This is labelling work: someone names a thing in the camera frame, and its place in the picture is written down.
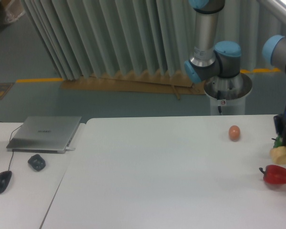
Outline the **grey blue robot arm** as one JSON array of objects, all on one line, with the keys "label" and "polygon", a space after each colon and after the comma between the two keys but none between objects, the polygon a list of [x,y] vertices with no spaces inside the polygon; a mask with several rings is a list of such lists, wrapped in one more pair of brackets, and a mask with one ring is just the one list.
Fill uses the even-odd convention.
[{"label": "grey blue robot arm", "polygon": [[[277,19],[286,25],[286,0],[258,0]],[[184,68],[193,83],[204,83],[204,92],[210,99],[211,115],[244,115],[245,99],[252,91],[252,81],[240,73],[241,48],[238,43],[214,43],[218,14],[225,0],[189,0],[196,11],[194,53],[184,62]],[[264,59],[286,74],[286,37],[275,35],[263,48]],[[274,117],[277,137],[275,147],[286,146],[286,106]]]}]

